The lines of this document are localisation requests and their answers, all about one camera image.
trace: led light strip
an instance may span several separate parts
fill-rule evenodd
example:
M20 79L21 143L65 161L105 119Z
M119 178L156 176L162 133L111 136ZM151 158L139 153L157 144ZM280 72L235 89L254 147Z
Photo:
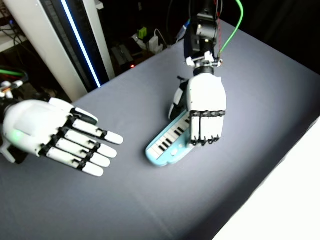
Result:
M96 85L98 86L98 88L100 88L100 87L101 87L101 84L100 84L100 82L99 82L99 80L98 80L98 77L97 77L97 75L96 75L96 72L95 72L95 70L94 70L94 67L93 67L92 64L91 64L91 61L90 61L90 59L89 59L89 56L88 56L87 51L86 51L86 49L85 49L85 46L84 46L84 44L83 44L83 42L82 42L82 40L81 40L81 37L80 37L80 35L79 35L79 32L78 32L77 27L76 27L75 22L74 22L74 19L73 19L72 16L71 16L70 10L69 10L68 5L67 5L67 2L66 2L66 0L61 0L61 3L62 3L62 5L63 5L64 11L65 11L65 13L66 13L66 15L67 15L67 17L68 17L68 19L69 19L69 22L70 22L70 24L71 24L72 30L73 30L73 32L74 32L74 34L75 34L75 37L76 37L76 39L77 39L77 41L78 41L78 43L79 43L79 45L80 45L80 48L81 48L81 50L82 50L82 52L83 52L83 55L84 55L84 57L85 57L85 60L86 60L86 62L87 62L88 65L89 65L89 68L90 68L91 73L92 73L92 75L93 75L93 78L94 78L94 80L95 80L95 82L96 82Z

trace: green wire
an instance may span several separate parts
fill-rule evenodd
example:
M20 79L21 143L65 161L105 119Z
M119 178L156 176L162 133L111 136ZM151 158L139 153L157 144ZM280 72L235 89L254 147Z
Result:
M8 71L8 70L4 70L4 69L0 69L0 74L8 74L8 75L12 75L12 76L23 76L24 74L21 72L16 72L16 71Z
M231 39L235 36L241 22L242 19L244 18L244 7L242 6L242 3L240 2L240 0L235 0L236 3L239 5L240 11L241 11L241 15L240 15L240 19L238 24L236 25L235 29L233 30L233 32L231 33L230 37L228 38L228 40L224 43L224 45L222 46L222 48L220 49L219 53L218 53L218 58L220 58L221 53L223 52L223 50L226 48L226 46L228 46L229 42L231 41Z

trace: robotic hand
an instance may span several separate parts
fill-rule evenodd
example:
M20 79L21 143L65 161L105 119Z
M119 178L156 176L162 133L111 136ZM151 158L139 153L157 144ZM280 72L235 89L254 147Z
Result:
M184 38L184 56L192 67L194 77L185 80L175 93L169 118L175 119L187 107L190 117L189 143L204 146L217 142L223 131L227 109L227 96L221 77L214 75L214 67L223 63L214 57L217 42L217 17L211 14L213 1L192 17Z
M19 102L11 98L9 92L5 93L6 97L3 92L0 96L3 122L0 153L9 162L16 162L11 153L12 147L15 147L38 157L46 156L93 176L103 175L101 167L108 167L110 159L116 157L117 152L91 137L122 144L122 136L97 127L98 119L95 116L63 100L48 98L47 102Z

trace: toy keyboard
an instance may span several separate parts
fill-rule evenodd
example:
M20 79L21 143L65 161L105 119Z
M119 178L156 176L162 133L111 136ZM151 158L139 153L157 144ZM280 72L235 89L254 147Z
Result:
M189 112L185 110L148 145L145 154L156 166L175 164L194 148L189 139Z

